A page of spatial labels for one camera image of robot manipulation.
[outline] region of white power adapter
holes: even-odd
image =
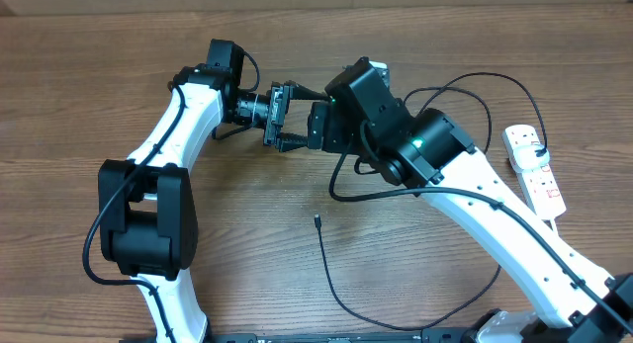
[[[549,151],[536,156],[535,150],[543,148],[536,129],[528,125],[511,126],[501,137],[527,205],[539,218],[549,220],[552,230],[558,233],[554,219],[567,208],[549,165]]]

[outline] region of robotic arm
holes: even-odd
[[[206,64],[185,67],[174,77],[187,105],[182,118],[101,224],[104,256],[117,262],[122,274],[157,288],[175,341],[213,339],[187,269],[198,235],[188,175],[202,144],[220,122],[263,129],[263,143],[280,151],[306,146],[340,153],[339,165],[347,154],[358,155],[387,182],[405,185],[407,189],[401,191],[421,195],[462,225],[505,268],[535,308],[534,313],[499,312],[487,317],[470,330],[472,341],[622,338],[621,322],[607,310],[630,322],[633,277],[612,278],[553,234],[448,116],[427,109],[413,117],[389,91],[385,64],[361,58],[325,87],[326,94],[289,81],[273,83],[270,92],[258,95],[237,88],[243,58],[243,50],[234,43],[212,41]],[[315,100],[307,137],[281,132],[289,104],[297,99]],[[165,134],[179,106],[180,97],[174,92],[156,129],[129,160],[104,163],[99,173],[101,209]],[[130,209],[129,202],[143,198],[157,201],[155,214]],[[140,289],[156,322],[156,341],[169,342],[154,298],[148,289]],[[596,304],[588,292],[607,302],[608,308]]]

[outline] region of green light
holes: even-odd
[[[420,149],[424,145],[424,139],[416,138],[411,142],[411,144]]]

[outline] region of extension cord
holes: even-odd
[[[563,214],[567,208],[549,163],[524,172],[518,172],[515,169],[515,149],[541,143],[536,129],[529,125],[515,125],[505,129],[501,137],[527,205],[540,219],[549,220],[552,230],[558,232],[554,219]]]

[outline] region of white arm segment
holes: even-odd
[[[158,289],[158,295],[165,308],[167,322],[171,327],[176,342],[200,343],[207,331],[207,317],[196,301],[194,285],[189,269],[181,270],[175,281],[167,281],[162,276],[138,274],[133,279],[144,280]],[[160,320],[158,307],[154,297],[149,295],[146,287],[138,286],[149,307],[151,317],[156,324],[156,343],[170,343],[165,335],[165,326]]]
[[[503,183],[479,149],[474,154],[463,152],[458,155],[442,169],[442,174],[444,180],[437,187],[468,190],[503,202],[523,217],[599,297],[608,294],[604,282],[611,276],[554,234]],[[562,268],[507,214],[464,196],[422,196],[466,229],[501,264],[530,300],[538,317],[549,327],[571,327],[569,317],[574,311],[588,314],[595,306],[581,289],[572,287],[571,279],[563,274]]]
[[[186,83],[180,88],[185,95],[187,108],[167,142],[160,148],[160,152],[147,165],[162,167],[173,163],[178,167],[186,167],[191,174],[202,145],[222,120],[223,103],[220,91],[211,89],[208,85]],[[174,90],[169,107],[160,122],[149,138],[130,154],[128,159],[134,159],[136,164],[142,162],[176,118],[179,108],[180,95]]]

